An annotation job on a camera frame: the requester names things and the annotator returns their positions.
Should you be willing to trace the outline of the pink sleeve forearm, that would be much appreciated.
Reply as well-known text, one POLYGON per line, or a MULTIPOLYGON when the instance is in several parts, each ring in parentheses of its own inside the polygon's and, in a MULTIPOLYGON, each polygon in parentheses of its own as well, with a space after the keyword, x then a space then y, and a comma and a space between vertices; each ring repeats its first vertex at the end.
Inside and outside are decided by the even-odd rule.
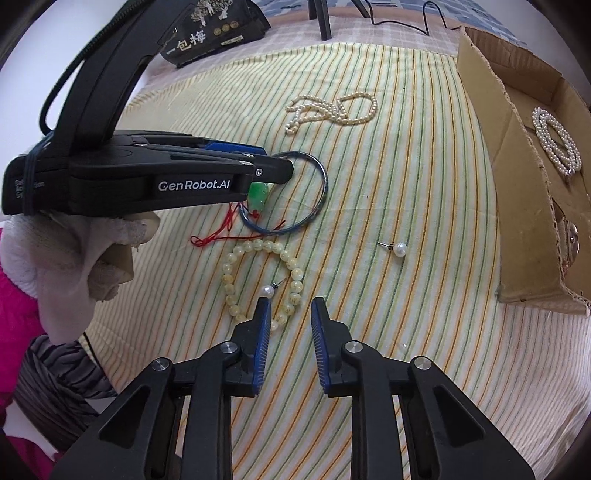
MULTIPOLYGON (((9 418, 17 381, 32 340, 44 333, 35 287, 18 271, 19 245, 1 229, 1 425, 9 418)), ((1 477, 47 479, 54 467, 52 456, 34 441, 1 432, 1 477)))

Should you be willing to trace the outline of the white gloved left hand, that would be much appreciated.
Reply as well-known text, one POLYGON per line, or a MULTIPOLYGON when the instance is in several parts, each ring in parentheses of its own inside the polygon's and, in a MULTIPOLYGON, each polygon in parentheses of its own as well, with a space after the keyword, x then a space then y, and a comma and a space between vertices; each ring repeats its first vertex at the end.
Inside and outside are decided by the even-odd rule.
POLYGON ((49 339, 71 342, 89 326, 95 305, 133 279, 132 249, 151 240, 159 224, 153 212, 114 219, 12 215, 3 224, 1 266, 37 301, 49 339))

